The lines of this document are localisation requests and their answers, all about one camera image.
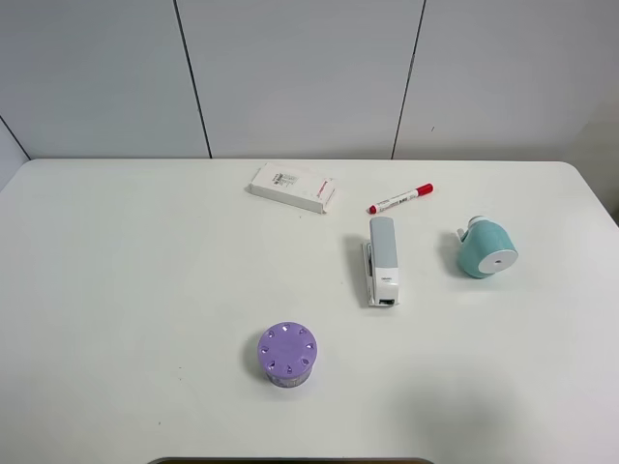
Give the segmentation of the teal pencil sharpener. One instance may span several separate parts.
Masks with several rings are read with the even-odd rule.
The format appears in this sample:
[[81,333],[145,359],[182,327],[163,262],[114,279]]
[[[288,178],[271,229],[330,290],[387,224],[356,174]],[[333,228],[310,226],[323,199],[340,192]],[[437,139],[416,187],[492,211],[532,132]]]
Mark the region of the teal pencil sharpener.
[[488,217],[470,218],[467,229],[459,229],[457,235],[457,265],[474,278],[494,276],[512,267],[518,259],[507,231]]

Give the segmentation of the white grey stapler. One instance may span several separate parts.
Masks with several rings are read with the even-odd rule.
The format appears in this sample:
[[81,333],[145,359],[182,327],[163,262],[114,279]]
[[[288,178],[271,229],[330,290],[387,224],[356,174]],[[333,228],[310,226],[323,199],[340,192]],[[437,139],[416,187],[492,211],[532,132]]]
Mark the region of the white grey stapler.
[[399,267],[395,224],[390,217],[369,221],[369,240],[362,244],[368,305],[392,307],[399,303]]

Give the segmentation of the white cardboard box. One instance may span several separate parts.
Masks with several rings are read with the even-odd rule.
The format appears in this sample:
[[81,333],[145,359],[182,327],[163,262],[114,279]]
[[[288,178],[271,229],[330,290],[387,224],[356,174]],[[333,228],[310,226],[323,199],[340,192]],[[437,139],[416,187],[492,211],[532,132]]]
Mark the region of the white cardboard box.
[[320,215],[327,213],[336,191],[332,178],[273,162],[260,167],[247,186],[255,196]]

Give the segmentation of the purple round container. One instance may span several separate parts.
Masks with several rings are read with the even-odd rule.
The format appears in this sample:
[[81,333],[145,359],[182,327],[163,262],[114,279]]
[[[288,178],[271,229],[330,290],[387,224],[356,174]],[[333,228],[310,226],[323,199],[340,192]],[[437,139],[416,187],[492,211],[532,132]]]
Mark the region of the purple round container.
[[310,377],[318,346],[312,332],[296,322],[267,329],[257,342],[257,359],[272,384],[296,388]]

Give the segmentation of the red white marker pen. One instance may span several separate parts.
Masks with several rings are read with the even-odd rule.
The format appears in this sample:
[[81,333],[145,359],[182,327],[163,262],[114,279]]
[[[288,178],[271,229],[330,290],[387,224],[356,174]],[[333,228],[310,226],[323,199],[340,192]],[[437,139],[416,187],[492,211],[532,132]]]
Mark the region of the red white marker pen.
[[376,215],[379,213],[383,213],[388,209],[391,209],[401,203],[410,201],[412,199],[425,196],[433,192],[433,184],[424,184],[417,188],[414,188],[405,193],[396,195],[394,197],[388,198],[386,200],[382,200],[378,203],[374,203],[368,207],[368,213],[370,215]]

